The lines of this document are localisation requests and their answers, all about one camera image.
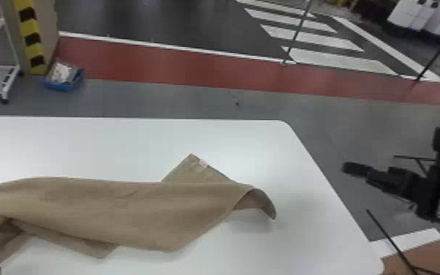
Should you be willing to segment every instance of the red floor stripe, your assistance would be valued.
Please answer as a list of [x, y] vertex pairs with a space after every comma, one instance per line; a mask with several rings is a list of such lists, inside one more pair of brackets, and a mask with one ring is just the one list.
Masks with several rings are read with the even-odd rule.
[[316, 66], [62, 37], [56, 57], [86, 77], [440, 105], [440, 83]]

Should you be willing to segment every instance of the blue tray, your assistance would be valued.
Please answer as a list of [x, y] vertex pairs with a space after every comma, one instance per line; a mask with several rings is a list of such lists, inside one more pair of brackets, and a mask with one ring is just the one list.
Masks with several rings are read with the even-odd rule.
[[84, 69], [79, 69], [72, 82], [58, 83], [45, 80], [44, 86], [55, 91], [71, 91], [82, 80], [84, 72]]

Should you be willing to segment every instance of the gray floor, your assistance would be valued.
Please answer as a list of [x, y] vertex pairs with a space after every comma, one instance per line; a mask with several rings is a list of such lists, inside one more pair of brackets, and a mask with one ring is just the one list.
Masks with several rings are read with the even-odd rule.
[[405, 203], [340, 172], [344, 161], [383, 169], [409, 164], [392, 162], [393, 154], [433, 156], [430, 143], [440, 126], [440, 106], [103, 80], [87, 80], [66, 94], [44, 90], [41, 82], [19, 79], [11, 103], [0, 104], [0, 115], [279, 119], [297, 133], [371, 240], [383, 236], [367, 208], [392, 235], [440, 229], [416, 218]]

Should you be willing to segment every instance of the floor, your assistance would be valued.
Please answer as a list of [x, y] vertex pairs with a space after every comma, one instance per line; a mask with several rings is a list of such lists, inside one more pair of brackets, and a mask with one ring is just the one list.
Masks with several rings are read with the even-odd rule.
[[[259, 0], [206, 0], [188, 4], [124, 0], [120, 5], [98, 1], [92, 8], [79, 9], [84, 3], [83, 0], [56, 3], [64, 36], [84, 34], [97, 39], [128, 39], [275, 59], [287, 56], [287, 47], [303, 13], [299, 8]], [[326, 6], [320, 9], [331, 11]], [[406, 78], [417, 76], [427, 59], [412, 51], [403, 55], [402, 43], [396, 44], [396, 49], [386, 43], [387, 39], [381, 31], [368, 30], [364, 23], [312, 12], [303, 24], [290, 58], [301, 64]], [[440, 80], [440, 70], [436, 73], [432, 70], [425, 76]]]
[[[283, 31], [271, 36], [266, 29], [290, 31], [293, 24], [287, 22], [300, 10], [241, 3], [250, 0], [179, 5], [124, 1], [121, 6], [96, 1], [92, 9], [79, 8], [82, 0], [57, 1], [59, 14], [65, 16], [61, 29], [68, 32], [56, 56], [85, 67], [87, 79], [75, 91], [61, 93], [44, 89], [42, 77], [19, 78], [10, 104], [0, 104], [0, 115], [282, 120], [370, 240], [383, 236], [367, 208], [393, 236], [429, 227], [440, 230], [440, 225], [416, 218], [409, 205], [340, 171], [345, 161], [417, 169], [393, 161], [392, 155], [433, 156], [432, 133], [440, 126], [440, 83], [404, 78], [415, 70], [389, 54], [396, 54], [390, 48], [366, 38], [371, 30], [345, 18], [313, 14], [312, 23], [304, 26], [310, 39], [297, 42], [296, 48], [319, 58], [300, 61], [310, 55], [292, 54], [292, 60], [304, 64], [283, 67], [279, 62], [286, 41], [273, 37]], [[136, 12], [143, 15], [134, 16]], [[175, 16], [157, 20], [162, 12]], [[288, 18], [270, 20], [259, 12]], [[331, 46], [322, 44], [329, 40]], [[321, 55], [327, 62], [317, 64]], [[328, 55], [337, 55], [340, 62], [330, 66], [335, 57]], [[385, 73], [385, 68], [396, 73]]]

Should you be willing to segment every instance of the white floor marking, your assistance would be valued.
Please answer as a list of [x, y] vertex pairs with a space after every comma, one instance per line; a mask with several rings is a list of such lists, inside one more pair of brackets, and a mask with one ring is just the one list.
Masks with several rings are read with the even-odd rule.
[[[264, 7], [265, 9], [270, 9], [270, 10], [279, 10], [281, 12], [295, 13], [296, 15], [302, 15], [304, 13], [304, 11], [301, 9], [297, 9], [294, 7], [286, 7], [277, 4], [271, 4], [259, 0], [237, 0], [237, 2], [242, 4], [250, 4], [251, 6], [256, 6], [256, 7]], [[307, 17], [314, 18], [315, 16], [312, 15], [311, 13], [308, 13]]]
[[[266, 25], [261, 25], [261, 27], [272, 37], [291, 40], [295, 34], [295, 31], [289, 29], [282, 29]], [[353, 42], [347, 39], [326, 37], [325, 35], [320, 34], [309, 34], [308, 32], [303, 31], [298, 34], [297, 41], [363, 52], [362, 48], [356, 46]]]
[[[277, 15], [276, 13], [270, 13], [270, 12], [260, 12], [259, 10], [251, 10], [251, 9], [245, 9], [245, 10], [253, 18], [257, 18], [257, 19], [285, 23], [294, 26], [298, 26], [298, 24], [300, 23], [300, 19], [298, 18], [293, 18], [285, 15]], [[316, 29], [320, 31], [337, 32], [333, 28], [329, 27], [329, 25], [327, 24], [310, 21], [310, 20], [305, 20], [303, 22], [303, 26], [306, 28]]]
[[[392, 240], [401, 251], [406, 251], [425, 244], [429, 244], [433, 241], [439, 241], [440, 232], [437, 231], [435, 228], [431, 228], [410, 234], [392, 237]], [[380, 257], [387, 257], [397, 252], [387, 239], [372, 241], [371, 244], [377, 255]]]
[[361, 59], [351, 56], [340, 56], [333, 53], [322, 53], [313, 50], [293, 48], [290, 52], [293, 60], [304, 64], [313, 64], [341, 69], [353, 69], [363, 72], [378, 72], [387, 75], [397, 75], [389, 67], [377, 60]]
[[[77, 34], [77, 33], [68, 32], [68, 31], [60, 31], [60, 36], [81, 38], [81, 39], [94, 40], [94, 41], [112, 42], [112, 43], [118, 43], [118, 44], [161, 48], [161, 49], [168, 49], [168, 50], [182, 50], [182, 51], [188, 51], [188, 52], [193, 52], [193, 53], [206, 53], [206, 54], [212, 54], [215, 56], [235, 57], [238, 59], [252, 59], [252, 60], [260, 60], [260, 61], [276, 62], [276, 63], [280, 63], [283, 61], [283, 59], [275, 59], [272, 57], [265, 57], [265, 56], [252, 56], [249, 54], [229, 53], [229, 52], [223, 52], [223, 51], [219, 51], [219, 50], [204, 50], [204, 49], [199, 49], [199, 48], [181, 47], [181, 46], [174, 46], [174, 45], [168, 45], [168, 44], [135, 41], [135, 40], [130, 40], [130, 39], [99, 37], [99, 36], [91, 35], [91, 34]], [[292, 60], [287, 60], [287, 63], [288, 64], [295, 64], [295, 62]]]
[[[372, 34], [369, 34], [367, 31], [365, 31], [364, 29], [355, 25], [354, 23], [347, 20], [346, 18], [340, 18], [338, 16], [333, 16], [333, 18], [336, 21], [338, 21], [339, 23], [345, 25], [345, 27], [347, 27], [348, 29], [351, 29], [352, 31], [354, 31], [357, 34], [361, 35], [362, 37], [366, 38], [368, 41], [372, 42], [375, 46], [381, 48], [383, 51], [390, 54], [395, 59], [401, 61], [403, 64], [410, 67], [415, 72], [420, 73], [423, 70], [424, 66], [422, 66], [421, 64], [417, 63], [416, 61], [410, 59], [408, 56], [403, 55], [398, 50], [389, 46], [387, 43], [381, 41], [380, 39], [373, 36]], [[437, 74], [435, 74], [434, 72], [431, 72], [430, 70], [428, 70], [425, 73], [425, 77], [427, 77], [431, 80], [440, 81], [440, 77]]]

